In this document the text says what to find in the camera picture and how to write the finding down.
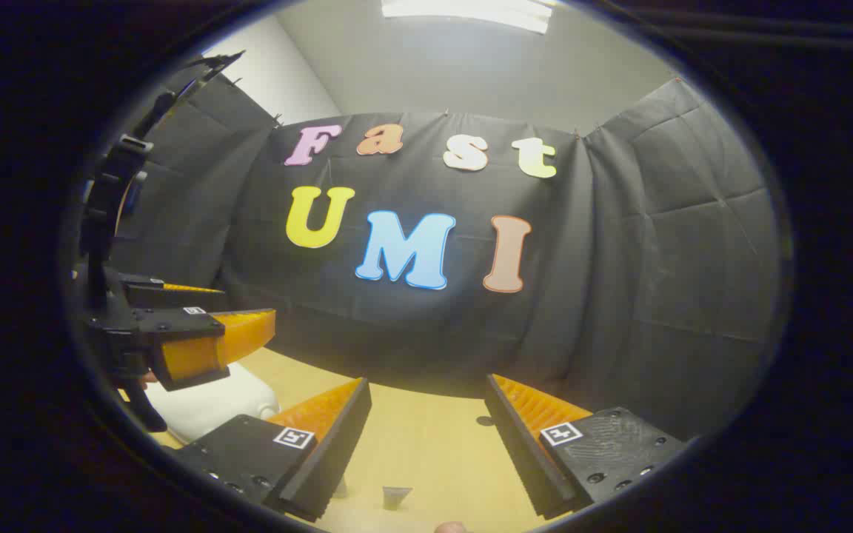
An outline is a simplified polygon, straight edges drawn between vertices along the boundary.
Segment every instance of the light wood tabletop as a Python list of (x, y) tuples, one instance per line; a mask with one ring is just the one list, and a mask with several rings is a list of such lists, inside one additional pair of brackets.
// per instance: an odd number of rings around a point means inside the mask
[[(261, 348), (240, 361), (270, 385), (281, 408), (347, 382)], [(345, 471), (346, 497), (331, 499), (313, 526), (346, 533), (433, 533), (457, 520), (471, 533), (535, 529), (536, 516), (481, 399), (451, 398), (370, 384), (372, 408)], [(152, 433), (179, 448), (169, 433)], [(413, 488), (399, 509), (384, 509), (384, 486)]]

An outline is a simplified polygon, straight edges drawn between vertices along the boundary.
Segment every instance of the foam letter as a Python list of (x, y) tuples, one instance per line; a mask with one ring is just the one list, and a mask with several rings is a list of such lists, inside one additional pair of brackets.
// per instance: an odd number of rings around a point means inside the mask
[(551, 178), (555, 167), (545, 165), (545, 155), (555, 155), (554, 146), (545, 146), (537, 136), (522, 138), (512, 142), (512, 148), (518, 148), (518, 168), (535, 178)]
[(325, 216), (324, 226), (318, 230), (308, 229), (308, 213), (311, 212), (315, 198), (321, 196), (318, 187), (298, 187), (292, 191), (292, 209), (288, 212), (288, 222), (285, 224), (285, 234), (288, 240), (300, 247), (322, 247), (335, 240), (344, 207), (348, 200), (355, 197), (355, 190), (347, 187), (332, 187), (328, 189), (331, 205), (328, 206), (328, 216)]
[(404, 145), (400, 142), (400, 135), (403, 134), (404, 126), (400, 124), (382, 124), (370, 128), (364, 134), (364, 141), (358, 145), (358, 154), (393, 154)]
[(446, 141), (448, 152), (443, 154), (443, 162), (449, 168), (466, 171), (481, 171), (489, 163), (489, 156), (483, 153), (489, 148), (481, 136), (454, 135)]
[(400, 219), (392, 210), (376, 210), (368, 215), (368, 222), (370, 237), (364, 263), (355, 269), (359, 278), (379, 280), (384, 275), (380, 269), (380, 256), (383, 253), (387, 275), (392, 282), (400, 279), (407, 264), (413, 261), (413, 269), (406, 277), (407, 284), (433, 290), (446, 287), (443, 252), (446, 249), (446, 236), (456, 226), (456, 219), (439, 213), (424, 216), (409, 238), (404, 237)]
[(492, 217), (495, 228), (495, 257), (492, 271), (483, 278), (483, 286), (493, 292), (518, 292), (522, 279), (518, 277), (518, 262), (522, 258), (522, 242), (532, 232), (532, 225), (515, 216)]
[(308, 165), (312, 154), (319, 154), (328, 144), (329, 138), (341, 135), (341, 126), (310, 126), (301, 129), (301, 138), (295, 145), (295, 151), (290, 158), (285, 159), (285, 165)]

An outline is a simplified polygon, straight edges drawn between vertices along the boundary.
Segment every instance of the ceiling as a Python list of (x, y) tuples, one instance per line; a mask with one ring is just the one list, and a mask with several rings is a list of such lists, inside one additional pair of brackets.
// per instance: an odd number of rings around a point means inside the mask
[(385, 19), (380, 0), (308, 0), (278, 20), (347, 115), (449, 109), (585, 134), (674, 75), (561, 4), (545, 35), (450, 17)]

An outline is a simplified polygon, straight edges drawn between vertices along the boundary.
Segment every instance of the blue letter m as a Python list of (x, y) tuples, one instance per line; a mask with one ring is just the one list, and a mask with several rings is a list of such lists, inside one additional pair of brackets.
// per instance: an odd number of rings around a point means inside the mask
[(409, 238), (404, 237), (400, 219), (392, 210), (376, 210), (368, 215), (368, 222), (370, 239), (364, 253), (364, 263), (355, 269), (359, 278), (379, 280), (384, 275), (380, 269), (380, 256), (383, 253), (387, 275), (392, 282), (400, 279), (407, 264), (413, 260), (413, 269), (406, 277), (410, 286), (433, 290), (446, 287), (443, 252), (446, 249), (446, 236), (456, 226), (456, 219), (437, 213), (424, 216)]

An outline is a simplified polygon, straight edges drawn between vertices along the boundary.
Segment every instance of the ceiling light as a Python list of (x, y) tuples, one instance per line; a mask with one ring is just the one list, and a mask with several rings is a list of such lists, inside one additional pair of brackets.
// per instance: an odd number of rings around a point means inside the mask
[(382, 0), (384, 18), (440, 16), (496, 21), (535, 33), (548, 30), (550, 0)]

